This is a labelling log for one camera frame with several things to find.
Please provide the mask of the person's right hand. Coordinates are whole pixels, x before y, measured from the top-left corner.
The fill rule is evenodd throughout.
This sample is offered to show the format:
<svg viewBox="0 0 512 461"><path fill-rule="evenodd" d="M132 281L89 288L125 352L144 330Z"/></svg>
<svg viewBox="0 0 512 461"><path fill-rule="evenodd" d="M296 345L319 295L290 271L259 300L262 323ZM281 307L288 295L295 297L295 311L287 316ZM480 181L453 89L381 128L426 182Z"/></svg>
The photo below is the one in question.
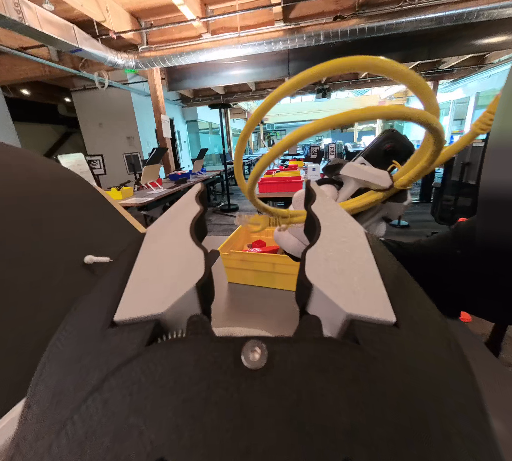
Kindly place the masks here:
<svg viewBox="0 0 512 461"><path fill-rule="evenodd" d="M342 189L342 183L333 178L323 178L317 181L317 185L332 200L338 198ZM397 220L412 202L411 193L403 189L389 197L389 199L355 214L353 218L370 234L382 238L386 232L387 224ZM301 258L302 252L309 245L309 240L304 234L304 224L291 225L287 229L276 229L273 235L276 244L283 251L296 259Z"/></svg>

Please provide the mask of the long silver duct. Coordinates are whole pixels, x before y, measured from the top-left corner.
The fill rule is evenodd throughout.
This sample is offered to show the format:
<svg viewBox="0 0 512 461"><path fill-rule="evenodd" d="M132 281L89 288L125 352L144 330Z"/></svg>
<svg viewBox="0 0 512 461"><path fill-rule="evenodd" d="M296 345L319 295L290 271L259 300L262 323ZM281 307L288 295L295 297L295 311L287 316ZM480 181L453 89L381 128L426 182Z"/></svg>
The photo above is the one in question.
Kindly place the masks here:
<svg viewBox="0 0 512 461"><path fill-rule="evenodd" d="M28 0L1 0L1 28L109 67L126 68L123 58L74 24Z"/></svg>

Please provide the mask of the background book stand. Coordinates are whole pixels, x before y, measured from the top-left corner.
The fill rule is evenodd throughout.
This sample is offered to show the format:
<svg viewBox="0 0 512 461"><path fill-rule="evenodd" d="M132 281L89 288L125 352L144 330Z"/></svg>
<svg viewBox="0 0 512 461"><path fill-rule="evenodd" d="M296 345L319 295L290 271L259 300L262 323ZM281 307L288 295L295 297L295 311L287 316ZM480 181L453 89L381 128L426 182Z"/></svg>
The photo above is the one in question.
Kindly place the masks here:
<svg viewBox="0 0 512 461"><path fill-rule="evenodd" d="M192 176L199 176L205 174L206 170L204 169L204 158L208 150L208 148L201 148L197 157L193 160L193 168L191 170Z"/></svg>
<svg viewBox="0 0 512 461"><path fill-rule="evenodd" d="M154 148L146 162L144 163L142 174L139 180L139 187L141 189L148 189L151 192L163 190L162 179L160 178L160 169L162 166L162 159L167 154L168 148L156 147Z"/></svg>

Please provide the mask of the red linked cube strip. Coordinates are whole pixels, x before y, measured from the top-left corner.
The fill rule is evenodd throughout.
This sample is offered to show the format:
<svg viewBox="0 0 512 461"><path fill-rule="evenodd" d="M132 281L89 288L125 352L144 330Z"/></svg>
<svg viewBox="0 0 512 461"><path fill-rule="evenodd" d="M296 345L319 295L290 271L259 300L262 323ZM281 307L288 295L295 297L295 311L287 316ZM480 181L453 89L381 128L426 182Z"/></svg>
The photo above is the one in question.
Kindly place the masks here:
<svg viewBox="0 0 512 461"><path fill-rule="evenodd" d="M259 253L269 255L283 255L284 250L278 245L267 244L263 239L257 239L248 243L243 249L243 253Z"/></svg>

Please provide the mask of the wooden post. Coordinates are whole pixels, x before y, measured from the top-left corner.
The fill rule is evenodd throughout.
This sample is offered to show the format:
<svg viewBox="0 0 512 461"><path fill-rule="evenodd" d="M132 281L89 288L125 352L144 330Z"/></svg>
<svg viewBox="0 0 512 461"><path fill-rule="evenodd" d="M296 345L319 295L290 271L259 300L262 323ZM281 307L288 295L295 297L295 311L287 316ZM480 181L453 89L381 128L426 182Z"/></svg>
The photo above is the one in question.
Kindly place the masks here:
<svg viewBox="0 0 512 461"><path fill-rule="evenodd" d="M162 159L165 175L167 175L176 170L176 164L174 160L172 140L171 138L166 139L162 135L161 114L167 115L167 113L165 109L161 73L159 68L153 68L147 70L146 74L150 90L151 105L153 108L156 124L157 142L159 147L169 149L167 154L164 155Z"/></svg>

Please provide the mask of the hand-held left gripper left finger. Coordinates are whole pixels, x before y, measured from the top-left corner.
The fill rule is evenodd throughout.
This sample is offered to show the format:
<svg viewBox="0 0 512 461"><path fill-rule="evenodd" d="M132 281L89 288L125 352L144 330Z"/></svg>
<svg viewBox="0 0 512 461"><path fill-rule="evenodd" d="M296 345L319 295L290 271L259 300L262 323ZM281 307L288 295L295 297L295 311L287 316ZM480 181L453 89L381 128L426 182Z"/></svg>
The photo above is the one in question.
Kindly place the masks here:
<svg viewBox="0 0 512 461"><path fill-rule="evenodd" d="M207 236L206 188L191 188L145 234L113 320L186 325L212 321L215 289Z"/></svg>

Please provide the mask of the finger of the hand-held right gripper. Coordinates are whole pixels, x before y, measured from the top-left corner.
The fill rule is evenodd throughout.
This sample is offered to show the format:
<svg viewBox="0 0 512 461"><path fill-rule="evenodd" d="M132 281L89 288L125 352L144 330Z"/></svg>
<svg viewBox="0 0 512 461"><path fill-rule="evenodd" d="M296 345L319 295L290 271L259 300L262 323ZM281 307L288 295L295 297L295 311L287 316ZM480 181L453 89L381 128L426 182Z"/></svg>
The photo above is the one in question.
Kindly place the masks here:
<svg viewBox="0 0 512 461"><path fill-rule="evenodd" d="M360 182L355 178L342 178L342 187L339 190L339 202L344 202L360 188Z"/></svg>
<svg viewBox="0 0 512 461"><path fill-rule="evenodd" d="M343 167L343 186L346 185L355 190L386 190L392 187L393 180L386 170L349 162Z"/></svg>

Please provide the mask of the long spiral ceiling duct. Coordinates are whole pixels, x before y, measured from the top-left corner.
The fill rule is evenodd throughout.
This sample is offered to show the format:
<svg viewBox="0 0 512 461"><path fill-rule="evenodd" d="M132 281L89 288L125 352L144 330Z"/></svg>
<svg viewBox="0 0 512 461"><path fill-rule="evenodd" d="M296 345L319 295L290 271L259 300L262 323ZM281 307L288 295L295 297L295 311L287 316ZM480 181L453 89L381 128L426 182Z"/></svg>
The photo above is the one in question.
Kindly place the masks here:
<svg viewBox="0 0 512 461"><path fill-rule="evenodd" d="M387 21L356 23L344 27L307 26L285 29L284 33L260 33L206 43L201 48L183 46L155 50L143 54L114 51L105 65L117 69L144 70L154 67L176 67L210 61L268 54L290 49L310 48L332 43L355 42L390 35L418 34L424 31L458 27L478 22L511 18L511 1L442 12L418 14Z"/></svg>

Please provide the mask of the background work table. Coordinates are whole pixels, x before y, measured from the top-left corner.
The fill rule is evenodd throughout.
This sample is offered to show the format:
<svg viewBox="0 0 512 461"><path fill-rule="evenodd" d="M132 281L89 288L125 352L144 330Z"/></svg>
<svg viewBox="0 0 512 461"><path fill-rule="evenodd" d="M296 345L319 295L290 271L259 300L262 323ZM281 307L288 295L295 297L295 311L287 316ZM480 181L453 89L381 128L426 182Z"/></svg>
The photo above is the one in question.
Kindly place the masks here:
<svg viewBox="0 0 512 461"><path fill-rule="evenodd" d="M223 176L223 170L207 170L202 175L193 175L182 184L176 184L165 179L161 188L140 189L128 198L118 200L116 203L130 211L136 210L143 216L146 226L156 221L165 211L175 204L194 185L202 183L207 189L207 201L211 201L211 191Z"/></svg>

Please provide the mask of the black round base stand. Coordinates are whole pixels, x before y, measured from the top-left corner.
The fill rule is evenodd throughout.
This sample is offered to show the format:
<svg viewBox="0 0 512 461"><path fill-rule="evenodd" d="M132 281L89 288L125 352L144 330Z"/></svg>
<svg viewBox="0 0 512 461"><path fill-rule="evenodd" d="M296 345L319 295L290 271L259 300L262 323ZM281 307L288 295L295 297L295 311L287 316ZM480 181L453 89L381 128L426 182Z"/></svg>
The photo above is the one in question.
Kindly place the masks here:
<svg viewBox="0 0 512 461"><path fill-rule="evenodd" d="M403 189L394 194L388 201L390 212L388 217L391 220L389 225L396 228L409 227L409 223L403 219L407 207L411 204L411 193L409 189Z"/></svg>

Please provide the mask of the whiteboard with green writing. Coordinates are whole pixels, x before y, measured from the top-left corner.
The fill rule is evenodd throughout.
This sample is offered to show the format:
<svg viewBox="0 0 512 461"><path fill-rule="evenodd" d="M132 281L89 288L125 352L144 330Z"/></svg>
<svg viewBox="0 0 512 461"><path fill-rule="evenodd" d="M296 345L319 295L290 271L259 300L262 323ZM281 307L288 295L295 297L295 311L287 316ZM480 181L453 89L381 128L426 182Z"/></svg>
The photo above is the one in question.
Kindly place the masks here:
<svg viewBox="0 0 512 461"><path fill-rule="evenodd" d="M56 158L64 168L73 171L73 173L97 187L96 180L83 153L60 154Z"/></svg>

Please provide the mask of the row of red yellow bins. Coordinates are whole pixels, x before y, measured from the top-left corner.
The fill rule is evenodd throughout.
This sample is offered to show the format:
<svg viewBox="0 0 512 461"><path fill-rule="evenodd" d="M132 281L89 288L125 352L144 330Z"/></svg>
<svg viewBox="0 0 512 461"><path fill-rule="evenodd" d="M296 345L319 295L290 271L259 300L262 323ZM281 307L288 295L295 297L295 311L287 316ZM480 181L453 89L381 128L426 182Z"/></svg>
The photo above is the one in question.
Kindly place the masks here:
<svg viewBox="0 0 512 461"><path fill-rule="evenodd" d="M288 165L266 170L258 182L259 194L294 194L303 189L303 167L302 160L292 159L288 161Z"/></svg>

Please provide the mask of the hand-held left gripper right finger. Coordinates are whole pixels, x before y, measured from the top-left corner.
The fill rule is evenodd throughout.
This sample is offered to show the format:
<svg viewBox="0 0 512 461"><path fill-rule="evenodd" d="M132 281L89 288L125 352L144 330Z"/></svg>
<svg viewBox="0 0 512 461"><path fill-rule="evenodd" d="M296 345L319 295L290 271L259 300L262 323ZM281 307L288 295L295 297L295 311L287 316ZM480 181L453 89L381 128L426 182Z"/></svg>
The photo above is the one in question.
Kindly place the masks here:
<svg viewBox="0 0 512 461"><path fill-rule="evenodd" d="M351 321L396 323L366 231L316 183L305 191L304 234L297 304L316 316L323 335L341 337Z"/></svg>

